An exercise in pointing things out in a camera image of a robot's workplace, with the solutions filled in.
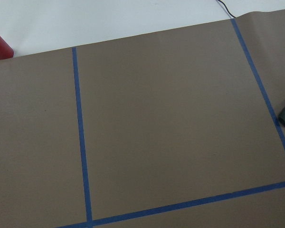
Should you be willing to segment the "brown paper table cover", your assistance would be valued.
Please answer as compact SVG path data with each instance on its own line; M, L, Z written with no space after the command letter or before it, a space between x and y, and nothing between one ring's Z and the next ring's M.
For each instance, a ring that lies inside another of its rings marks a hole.
M0 228L285 228L285 10L0 61Z

